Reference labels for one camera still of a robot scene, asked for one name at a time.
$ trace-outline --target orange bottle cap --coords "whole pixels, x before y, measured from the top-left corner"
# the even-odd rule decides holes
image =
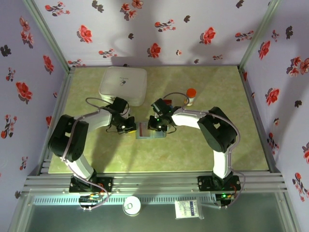
[[[197,91],[195,89],[193,89],[193,88],[189,88],[187,90],[187,96],[189,98],[194,98],[196,96],[196,94],[197,94]]]

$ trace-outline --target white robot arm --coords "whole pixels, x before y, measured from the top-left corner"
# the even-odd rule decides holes
[[[218,107],[209,112],[185,110],[166,105],[162,99],[152,104],[158,117],[150,116],[148,129],[167,131],[168,126],[189,126],[201,129],[206,142],[213,149],[213,180],[215,185],[224,186],[233,176],[230,170],[230,149],[235,143],[238,130]]]
[[[199,124],[197,123],[200,118],[206,116],[205,112],[197,112],[191,110],[184,110],[182,108],[176,110],[172,115],[172,119],[176,126],[188,126],[200,129]],[[218,152],[213,151],[213,173],[216,174],[221,179],[226,178],[231,170],[228,167],[228,152],[229,148],[227,148],[226,152]]]
[[[134,117],[129,117],[129,109],[124,110],[126,104],[125,100],[116,98],[113,104],[84,116],[61,116],[49,140],[49,149],[65,160],[75,175],[89,180],[95,170],[83,154],[86,135],[97,128],[111,125],[116,126],[118,133],[135,131]]]

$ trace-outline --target green tabletop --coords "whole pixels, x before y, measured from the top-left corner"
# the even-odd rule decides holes
[[[241,142],[232,154],[232,165],[239,170],[267,170],[260,139],[236,66],[143,67],[147,71],[146,99],[142,106],[131,107],[136,122],[148,121],[154,115],[151,104],[170,92],[197,90],[197,97],[187,109],[210,110],[220,107],[238,127]],[[70,87],[65,114],[78,116],[96,109],[85,102],[98,97],[105,67],[77,68]],[[181,106],[184,97],[171,95],[173,105]],[[100,128],[87,135],[84,155],[101,172],[210,171],[213,151],[200,130],[177,127],[166,138],[137,140],[135,133],[107,133]],[[69,173],[55,155],[49,173]]]

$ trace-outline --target small card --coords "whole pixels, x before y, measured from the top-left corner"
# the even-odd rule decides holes
[[[175,201],[176,219],[198,218],[197,200]]]

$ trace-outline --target floral wallpaper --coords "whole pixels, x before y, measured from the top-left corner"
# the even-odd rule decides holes
[[[25,179],[39,164],[65,72],[21,1],[1,4],[0,28],[0,231],[6,232]]]
[[[243,75],[304,232],[309,207],[308,9],[306,0],[282,1]]]
[[[77,60],[84,66],[238,65],[269,4],[269,0],[34,2],[69,66],[76,66]],[[262,45],[261,58],[268,46]]]

